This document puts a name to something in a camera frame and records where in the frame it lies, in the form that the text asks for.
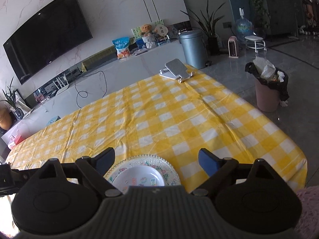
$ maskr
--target wall socket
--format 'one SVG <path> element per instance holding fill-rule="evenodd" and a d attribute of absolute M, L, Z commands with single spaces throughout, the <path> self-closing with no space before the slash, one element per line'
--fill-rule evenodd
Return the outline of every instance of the wall socket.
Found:
<path fill-rule="evenodd" d="M 231 22 L 224 22 L 223 27 L 224 28 L 232 28 L 232 23 Z"/>

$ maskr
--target gray trash can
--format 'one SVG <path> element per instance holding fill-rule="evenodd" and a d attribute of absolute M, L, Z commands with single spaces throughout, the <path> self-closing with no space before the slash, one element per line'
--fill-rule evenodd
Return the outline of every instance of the gray trash can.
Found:
<path fill-rule="evenodd" d="M 183 46 L 186 63 L 197 69 L 206 67 L 207 52 L 202 31 L 196 29 L 182 32 L 179 38 Z"/>

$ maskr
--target marble wall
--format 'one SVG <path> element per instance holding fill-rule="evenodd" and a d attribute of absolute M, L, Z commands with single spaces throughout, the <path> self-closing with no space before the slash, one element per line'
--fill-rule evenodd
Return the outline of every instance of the marble wall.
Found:
<path fill-rule="evenodd" d="M 13 80 L 23 98 L 81 60 L 112 46 L 112 40 L 133 36 L 131 28 L 163 19 L 166 24 L 187 21 L 183 0 L 78 0 L 93 38 L 60 56 L 23 85 L 15 76 L 3 43 L 26 20 L 53 0 L 0 0 L 0 88 Z"/>

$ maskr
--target black garbage bag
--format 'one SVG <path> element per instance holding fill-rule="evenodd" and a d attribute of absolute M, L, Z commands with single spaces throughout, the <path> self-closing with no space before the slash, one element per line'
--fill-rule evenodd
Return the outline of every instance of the black garbage bag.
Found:
<path fill-rule="evenodd" d="M 245 72 L 251 73 L 254 75 L 254 77 L 262 84 L 268 86 L 272 90 L 277 90 L 280 93 L 280 100 L 286 101 L 289 98 L 288 92 L 287 92 L 287 84 L 288 84 L 288 75 L 281 69 L 276 68 L 276 72 L 281 71 L 284 73 L 284 81 L 278 82 L 278 81 L 267 81 L 260 77 L 260 74 L 258 73 L 258 70 L 253 62 L 247 63 L 245 66 Z"/>

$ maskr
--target snack bag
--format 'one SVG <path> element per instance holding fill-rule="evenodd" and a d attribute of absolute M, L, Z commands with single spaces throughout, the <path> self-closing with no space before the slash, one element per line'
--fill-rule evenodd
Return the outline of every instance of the snack bag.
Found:
<path fill-rule="evenodd" d="M 112 42 L 117 50 L 118 59 L 129 57 L 131 55 L 129 50 L 130 39 L 128 37 L 118 38 L 112 40 Z"/>

